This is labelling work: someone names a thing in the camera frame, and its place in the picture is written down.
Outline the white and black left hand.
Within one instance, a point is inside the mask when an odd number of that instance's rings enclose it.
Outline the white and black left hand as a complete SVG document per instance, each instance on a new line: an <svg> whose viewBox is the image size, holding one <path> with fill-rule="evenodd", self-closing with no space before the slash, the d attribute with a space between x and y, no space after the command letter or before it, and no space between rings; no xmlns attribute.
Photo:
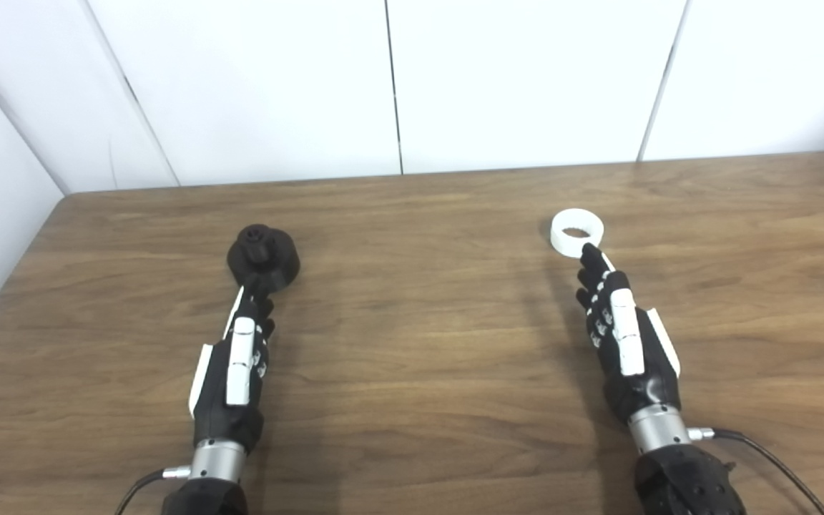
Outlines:
<svg viewBox="0 0 824 515"><path fill-rule="evenodd" d="M264 429L259 408L275 324L269 291L248 277L233 303L219 342L204 345L190 389L193 444L228 440L251 453Z"/></svg>

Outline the white and black right hand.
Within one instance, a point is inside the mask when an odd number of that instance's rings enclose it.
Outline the white and black right hand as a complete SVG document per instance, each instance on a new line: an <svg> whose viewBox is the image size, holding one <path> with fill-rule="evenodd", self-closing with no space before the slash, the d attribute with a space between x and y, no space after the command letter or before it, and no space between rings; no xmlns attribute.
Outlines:
<svg viewBox="0 0 824 515"><path fill-rule="evenodd" d="M678 361L663 330L634 299L630 280L596 245L582 247L581 287L576 298L604 374L604 399L614 416L628 423L641 408L681 408Z"/></svg>

